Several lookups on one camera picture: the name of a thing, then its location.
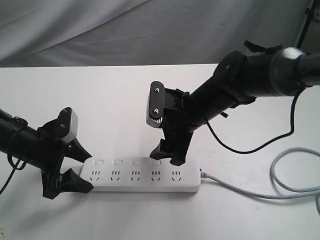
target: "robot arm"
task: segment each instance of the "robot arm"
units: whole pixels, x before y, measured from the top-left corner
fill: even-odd
[[[320,85],[320,54],[280,45],[263,48],[248,41],[245,45],[261,53],[247,57],[231,52],[191,94],[165,88],[158,81],[151,84],[146,122],[161,128],[165,137],[151,158],[171,158],[171,164],[180,166],[193,132],[206,123],[205,118],[227,117],[226,109],[251,104],[257,97],[295,96],[305,87]]]
[[[70,107],[37,130],[29,127],[26,120],[12,117],[0,109],[0,151],[7,154],[13,167],[10,177],[15,170],[31,164],[41,169],[43,197],[54,199],[63,192],[88,193],[93,189],[92,184],[71,168],[60,173],[64,157],[81,163],[91,157],[78,142],[77,130],[78,117]],[[13,163],[12,157],[19,159],[18,162]],[[18,167],[20,161],[24,162],[22,167]]]

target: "white power strip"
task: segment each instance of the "white power strip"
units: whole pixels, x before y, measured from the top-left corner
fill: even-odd
[[[174,166],[169,159],[148,157],[114,159],[88,158],[80,177],[93,185],[93,192],[197,192],[200,188],[200,168],[187,159]]]

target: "tabletop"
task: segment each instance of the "tabletop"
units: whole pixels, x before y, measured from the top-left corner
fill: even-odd
[[[78,116],[77,138],[97,158],[147,157],[163,137],[146,124],[152,81],[194,91],[216,64],[0,68],[0,108],[37,128],[64,107]],[[269,180],[274,157],[285,149],[320,151],[320,87],[304,91],[296,106],[294,135],[248,155],[220,146],[206,126],[193,134],[187,157],[237,187],[277,194]],[[290,129],[292,97],[262,97],[211,120],[226,144],[251,150]],[[81,163],[66,158],[62,170]],[[281,180],[303,188],[319,185],[320,161],[310,154],[286,156],[276,167]],[[0,185],[11,167],[0,152]],[[314,197],[292,200],[248,198],[203,180],[197,193],[62,193],[42,197],[40,170],[28,165],[0,196],[0,240],[315,240],[320,217]]]

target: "gray cable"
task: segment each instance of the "gray cable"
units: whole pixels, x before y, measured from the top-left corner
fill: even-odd
[[[286,199],[298,199],[298,198],[305,198],[309,196],[315,196],[315,204],[316,204],[316,209],[320,215],[320,186],[316,187],[309,187],[309,188],[293,188],[285,185],[282,183],[279,178],[276,176],[275,173],[275,166],[276,163],[285,155],[293,152],[304,152],[304,153],[309,153],[316,155],[320,157],[320,152],[314,151],[312,149],[308,148],[302,148],[302,147],[294,147],[294,148],[289,148],[283,152],[281,152],[278,156],[275,157],[273,160],[271,166],[270,166],[270,178],[274,179],[281,187],[284,189],[287,189],[291,192],[296,192],[297,194],[289,194],[289,195],[266,195],[266,194],[260,194],[260,193],[255,193],[247,190],[243,190],[241,188],[238,188],[236,186],[230,185],[229,183],[220,180],[219,178],[216,178],[215,176],[209,175],[206,172],[201,172],[201,178],[208,178],[211,179],[219,184],[221,184],[223,187],[230,189],[234,192],[249,196],[249,197],[255,197],[255,198],[261,198],[261,199],[271,199],[271,200],[286,200]]]

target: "gray fabric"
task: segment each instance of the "gray fabric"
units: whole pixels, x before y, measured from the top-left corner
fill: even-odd
[[[27,19],[16,14],[8,22],[9,16],[0,17],[2,66],[216,63],[233,50],[248,53],[245,39],[263,46],[293,46],[311,1],[32,2],[38,6],[26,11]]]

